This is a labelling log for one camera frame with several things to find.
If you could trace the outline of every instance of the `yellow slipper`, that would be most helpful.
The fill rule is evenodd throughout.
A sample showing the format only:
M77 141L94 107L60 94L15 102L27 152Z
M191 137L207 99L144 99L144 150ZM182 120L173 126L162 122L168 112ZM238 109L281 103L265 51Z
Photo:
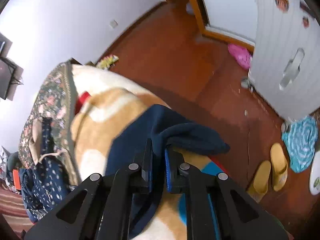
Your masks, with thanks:
M247 193L258 203L268 191L270 171L270 161L263 161L257 169L253 181L247 190Z
M270 150L272 164L272 187L279 191L283 188L288 177L288 162L279 143L272 145Z

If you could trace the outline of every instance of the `floral fabric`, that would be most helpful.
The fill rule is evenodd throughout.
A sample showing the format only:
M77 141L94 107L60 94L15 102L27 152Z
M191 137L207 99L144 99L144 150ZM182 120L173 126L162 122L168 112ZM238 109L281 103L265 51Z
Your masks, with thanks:
M25 168L33 168L34 163L29 148L32 123L35 118L49 117L52 119L53 151L68 151L57 158L67 170L69 183L77 185L78 176L73 164L73 142L69 132L74 117L76 89L70 84L74 86L70 62L59 64L44 80L20 137L19 158Z

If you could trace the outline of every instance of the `silver bolt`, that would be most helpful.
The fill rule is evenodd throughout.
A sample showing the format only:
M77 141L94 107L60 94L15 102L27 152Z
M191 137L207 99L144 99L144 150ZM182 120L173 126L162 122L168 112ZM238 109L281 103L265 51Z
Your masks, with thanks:
M218 178L221 180L226 180L228 178L228 175L225 173L219 173Z
M98 180L99 178L100 178L100 175L99 175L98 173L91 174L91 176L90 176L90 179L91 179L92 181L96 181L96 180Z
M181 163L180 168L183 170L188 170L190 168L190 164L189 163Z
M136 170L137 168L139 168L139 165L137 163L131 163L129 165L129 169L132 171Z

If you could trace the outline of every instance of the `navy blue cloth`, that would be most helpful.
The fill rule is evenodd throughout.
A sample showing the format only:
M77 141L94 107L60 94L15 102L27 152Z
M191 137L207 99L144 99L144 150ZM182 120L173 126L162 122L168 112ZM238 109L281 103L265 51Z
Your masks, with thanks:
M133 162L136 153L142 153L147 138L152 140L152 192L135 194L132 199L129 238L144 229L160 203L164 187L164 150L172 145L201 155L226 153L230 147L209 127L192 122L177 112L161 105L153 105L129 125L112 144L105 175Z
M52 153L51 120L43 119L41 155ZM21 193L27 214L35 223L70 192L68 174L54 156L44 157L33 169L19 169Z

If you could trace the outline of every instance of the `turquoise cloth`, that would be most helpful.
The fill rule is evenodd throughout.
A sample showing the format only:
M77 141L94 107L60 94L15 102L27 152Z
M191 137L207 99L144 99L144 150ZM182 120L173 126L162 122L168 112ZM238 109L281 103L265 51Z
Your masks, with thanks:
M290 131L282 133L281 139L287 147L290 168L294 172L302 172L311 164L317 138L318 127L311 116L291 124Z

